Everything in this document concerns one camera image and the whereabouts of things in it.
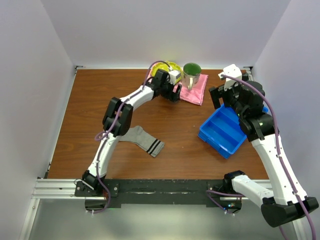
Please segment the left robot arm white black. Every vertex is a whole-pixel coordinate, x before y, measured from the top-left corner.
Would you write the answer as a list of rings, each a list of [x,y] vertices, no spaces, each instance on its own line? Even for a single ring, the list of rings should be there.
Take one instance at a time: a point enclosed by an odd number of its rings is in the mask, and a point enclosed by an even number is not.
[[[113,97],[102,119],[103,131],[95,136],[99,147],[92,163],[77,182],[76,190],[91,196],[100,196],[107,190],[105,179],[109,161],[116,145],[130,129],[134,110],[158,96],[176,103],[180,100],[181,86],[176,81],[181,77],[178,70],[158,69],[134,92],[121,98]]]

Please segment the grey sock black stripes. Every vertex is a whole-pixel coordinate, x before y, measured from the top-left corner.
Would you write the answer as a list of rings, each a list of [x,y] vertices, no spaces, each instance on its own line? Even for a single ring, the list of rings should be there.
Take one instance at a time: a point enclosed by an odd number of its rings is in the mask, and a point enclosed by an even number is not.
[[[136,144],[153,158],[155,158],[165,146],[163,141],[153,137],[139,125],[131,127],[119,141]]]

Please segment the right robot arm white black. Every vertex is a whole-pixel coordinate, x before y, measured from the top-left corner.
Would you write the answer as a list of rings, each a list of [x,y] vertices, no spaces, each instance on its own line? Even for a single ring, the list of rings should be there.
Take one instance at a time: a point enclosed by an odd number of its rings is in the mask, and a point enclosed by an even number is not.
[[[243,195],[261,210],[273,228],[309,216],[319,207],[315,197],[308,196],[295,177],[281,144],[279,129],[273,115],[264,111],[265,92],[260,83],[247,81],[209,90],[215,109],[223,101],[239,118],[240,129],[258,153],[272,189],[261,187],[243,171],[224,175],[223,192],[230,197]]]

